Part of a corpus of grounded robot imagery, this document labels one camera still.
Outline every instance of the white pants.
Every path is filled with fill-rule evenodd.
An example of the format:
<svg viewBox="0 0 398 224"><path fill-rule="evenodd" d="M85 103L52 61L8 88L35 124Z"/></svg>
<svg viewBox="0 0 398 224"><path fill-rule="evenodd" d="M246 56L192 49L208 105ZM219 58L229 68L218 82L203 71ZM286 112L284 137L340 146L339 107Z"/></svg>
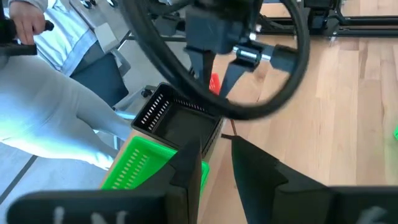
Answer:
<svg viewBox="0 0 398 224"><path fill-rule="evenodd" d="M128 122L116 115L100 97L75 80L63 77L55 70L49 72L41 68L40 71L27 74L27 78L33 79L35 75L51 73L50 75L60 77L58 80L61 82L54 82L54 85L58 83L57 85L66 86L67 92L64 94L67 95L56 99L54 97L57 95L46 95L47 101L60 100L52 114L39 125L35 124L34 128L3 139L2 142L36 156L78 159L102 169L109 169L118 151L105 144L93 129L105 131L126 140L131 132ZM44 113L47 112L45 106L40 109Z"/></svg>

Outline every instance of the black basket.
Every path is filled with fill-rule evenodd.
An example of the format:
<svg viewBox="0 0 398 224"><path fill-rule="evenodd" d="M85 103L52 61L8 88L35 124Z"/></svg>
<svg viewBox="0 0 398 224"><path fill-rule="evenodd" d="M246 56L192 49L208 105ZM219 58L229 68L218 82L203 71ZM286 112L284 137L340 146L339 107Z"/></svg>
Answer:
<svg viewBox="0 0 398 224"><path fill-rule="evenodd" d="M174 149L200 138L202 157L221 130L220 116L189 102L166 83L161 83L140 110L132 127Z"/></svg>

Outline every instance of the hardwood floor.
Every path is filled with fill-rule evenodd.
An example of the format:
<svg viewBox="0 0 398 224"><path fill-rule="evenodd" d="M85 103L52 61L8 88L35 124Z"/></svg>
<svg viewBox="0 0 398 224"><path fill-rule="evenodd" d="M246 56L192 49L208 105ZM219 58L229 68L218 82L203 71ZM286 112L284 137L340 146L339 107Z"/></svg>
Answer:
<svg viewBox="0 0 398 224"><path fill-rule="evenodd" d="M348 0L346 15L397 15L396 0ZM263 14L286 16L280 4ZM263 42L294 45L292 37L260 37ZM222 77L234 58L218 57ZM238 134L288 166L327 185L397 185L398 39L312 39L306 77L294 98L276 114L236 122ZM270 97L287 74L262 63L229 94L240 103ZM226 132L232 133L229 123ZM200 209L201 223L245 223L231 166L230 143L220 140Z"/></svg>

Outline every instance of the green plastic crate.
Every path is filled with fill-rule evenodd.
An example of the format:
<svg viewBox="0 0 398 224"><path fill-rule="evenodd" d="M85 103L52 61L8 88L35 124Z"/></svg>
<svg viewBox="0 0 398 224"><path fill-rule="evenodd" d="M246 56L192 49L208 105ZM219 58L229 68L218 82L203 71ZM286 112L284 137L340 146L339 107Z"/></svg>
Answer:
<svg viewBox="0 0 398 224"><path fill-rule="evenodd" d="M394 137L396 140L398 140L398 126L396 127L396 130L394 131Z"/></svg>
<svg viewBox="0 0 398 224"><path fill-rule="evenodd" d="M108 175L102 189L135 189L160 170L176 152L142 137L134 137ZM202 161L200 192L206 185L209 170L209 165Z"/></svg>

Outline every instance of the gray tile floor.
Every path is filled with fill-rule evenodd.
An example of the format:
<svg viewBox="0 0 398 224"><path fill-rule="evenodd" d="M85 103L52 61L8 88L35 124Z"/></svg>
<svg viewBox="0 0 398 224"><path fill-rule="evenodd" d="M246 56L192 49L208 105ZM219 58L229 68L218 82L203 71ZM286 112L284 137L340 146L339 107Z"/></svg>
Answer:
<svg viewBox="0 0 398 224"><path fill-rule="evenodd" d="M190 61L183 52L185 44L170 43L169 45L184 65L188 67ZM138 91L145 85L156 86L159 82L165 81L134 41L126 42L122 46L121 52L132 67L124 77L125 84L131 93ZM143 99L138 100L131 106L130 110L138 111L143 103ZM112 136L105 133L98 133L98 135L107 144L113 145ZM1 194L29 160L30 155L0 144L0 158L2 160L0 163ZM105 171L85 162L38 158L5 201L0 204L0 224L5 223L5 214L8 206L16 198L24 194L38 190L97 189L104 175Z"/></svg>

